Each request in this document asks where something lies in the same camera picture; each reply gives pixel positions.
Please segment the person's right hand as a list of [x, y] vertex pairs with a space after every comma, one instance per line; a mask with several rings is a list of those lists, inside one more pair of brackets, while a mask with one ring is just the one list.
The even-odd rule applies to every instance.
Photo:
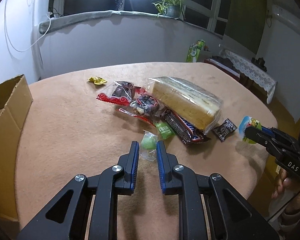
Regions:
[[[275, 189], [271, 195], [272, 199], [277, 199], [286, 190], [298, 193], [300, 191], [300, 183], [293, 180], [283, 168], [280, 169], [279, 174], [275, 179]], [[300, 193], [287, 205], [285, 212], [287, 214], [295, 214], [300, 211]]]

